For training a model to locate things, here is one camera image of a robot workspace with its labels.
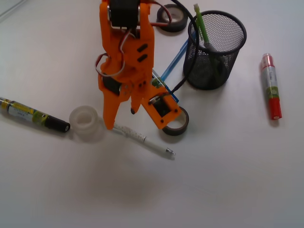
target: white desk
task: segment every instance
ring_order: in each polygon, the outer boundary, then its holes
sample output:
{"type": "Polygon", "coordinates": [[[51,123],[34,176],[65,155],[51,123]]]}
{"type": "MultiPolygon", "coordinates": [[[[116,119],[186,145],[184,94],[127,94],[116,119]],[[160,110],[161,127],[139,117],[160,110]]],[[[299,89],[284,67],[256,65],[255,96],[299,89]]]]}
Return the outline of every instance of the white desk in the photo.
{"type": "MultiPolygon", "coordinates": [[[[103,52],[99,2],[29,0],[0,23],[0,95],[66,121],[80,105],[102,114],[94,69],[103,52]]],[[[193,11],[197,1],[183,2],[193,11]]],[[[112,132],[82,142],[1,116],[2,228],[304,226],[304,2],[212,0],[200,6],[229,12],[247,29],[226,85],[203,92],[186,83],[176,93],[190,115],[181,137],[157,130],[142,107],[132,115],[129,102],[116,118],[165,141],[176,160],[112,132]],[[276,126],[259,79],[265,52],[277,66],[283,119],[276,126]]],[[[186,38],[187,31],[169,37],[156,30],[159,74],[186,38]]],[[[181,79],[182,65],[166,81],[169,87],[181,79]]]]}

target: orange robotic arm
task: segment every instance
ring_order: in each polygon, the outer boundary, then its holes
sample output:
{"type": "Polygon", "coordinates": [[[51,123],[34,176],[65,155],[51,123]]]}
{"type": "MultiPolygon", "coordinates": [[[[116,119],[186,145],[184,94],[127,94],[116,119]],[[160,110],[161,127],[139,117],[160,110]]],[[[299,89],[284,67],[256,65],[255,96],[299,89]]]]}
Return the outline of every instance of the orange robotic arm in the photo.
{"type": "MultiPolygon", "coordinates": [[[[125,11],[119,11],[119,7],[116,10],[113,6],[115,11],[111,12],[110,1],[102,0],[100,5],[102,41],[108,56],[98,75],[99,89],[104,93],[105,125],[107,129],[113,128],[120,103],[131,97],[132,114],[135,114],[142,104],[156,126],[162,129],[174,120],[181,110],[171,96],[157,100],[156,97],[167,90],[164,87],[155,88],[150,83],[154,63],[154,29],[148,19],[150,5],[147,1],[138,3],[137,15],[134,10],[130,11],[130,18],[138,21],[135,26],[127,25],[124,31],[121,25],[125,25],[127,21],[121,24],[118,22],[117,28],[115,25],[117,18],[123,16],[125,11]]],[[[119,0],[113,1],[117,6],[119,0]]]]}

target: black electrical tape roll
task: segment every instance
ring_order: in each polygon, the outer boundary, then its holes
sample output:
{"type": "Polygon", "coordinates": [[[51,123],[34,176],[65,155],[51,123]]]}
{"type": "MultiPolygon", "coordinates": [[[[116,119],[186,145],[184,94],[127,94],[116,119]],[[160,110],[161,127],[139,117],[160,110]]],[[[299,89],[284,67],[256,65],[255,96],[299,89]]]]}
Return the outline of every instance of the black electrical tape roll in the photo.
{"type": "Polygon", "coordinates": [[[180,107],[180,109],[184,112],[185,114],[185,123],[182,127],[179,127],[179,128],[170,128],[168,126],[164,127],[162,129],[163,132],[165,132],[167,135],[171,135],[171,136],[178,136],[178,135],[181,135],[183,134],[186,130],[187,130],[187,127],[188,127],[188,124],[189,124],[189,115],[187,113],[187,111],[180,107]]]}
{"type": "MultiPolygon", "coordinates": [[[[161,26],[160,28],[167,32],[180,32],[183,31],[188,22],[187,13],[175,4],[164,5],[172,15],[172,23],[168,26],[161,26]]],[[[157,11],[157,22],[159,23],[168,23],[169,18],[166,11],[163,8],[160,8],[157,11]]]]}

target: blue pen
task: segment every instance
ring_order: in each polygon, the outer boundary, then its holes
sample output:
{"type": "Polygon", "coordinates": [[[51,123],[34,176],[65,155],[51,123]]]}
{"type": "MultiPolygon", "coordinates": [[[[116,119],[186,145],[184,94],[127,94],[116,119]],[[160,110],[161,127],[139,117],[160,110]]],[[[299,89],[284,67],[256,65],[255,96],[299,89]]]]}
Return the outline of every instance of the blue pen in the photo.
{"type": "MultiPolygon", "coordinates": [[[[161,78],[158,76],[158,74],[156,73],[156,71],[154,69],[152,69],[152,75],[154,78],[156,78],[157,81],[159,81],[160,84],[162,84],[168,90],[169,93],[171,92],[169,87],[161,80],[161,78]]],[[[172,94],[172,97],[176,101],[176,103],[179,102],[179,100],[177,99],[177,97],[174,94],[172,94]]]]}
{"type": "Polygon", "coordinates": [[[172,60],[170,65],[167,67],[165,72],[162,74],[161,79],[162,81],[165,81],[169,74],[172,72],[172,70],[175,68],[176,64],[180,61],[181,57],[184,55],[187,49],[188,40],[184,43],[184,45],[181,47],[180,51],[177,53],[176,57],[172,60]]]}

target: pen holder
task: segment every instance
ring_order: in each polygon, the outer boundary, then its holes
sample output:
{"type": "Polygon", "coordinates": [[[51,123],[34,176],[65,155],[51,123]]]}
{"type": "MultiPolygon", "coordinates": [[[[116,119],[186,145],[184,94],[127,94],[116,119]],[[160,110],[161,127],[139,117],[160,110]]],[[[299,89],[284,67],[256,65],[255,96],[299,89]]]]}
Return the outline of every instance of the pen holder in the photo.
{"type": "MultiPolygon", "coordinates": [[[[201,14],[209,44],[204,43],[201,35],[199,36],[199,53],[188,82],[197,89],[212,90],[221,87],[228,80],[238,52],[246,42],[247,34],[244,25],[228,13],[212,10],[201,14]]],[[[189,24],[188,34],[184,75],[189,71],[194,59],[196,35],[192,23],[189,24]]]]}

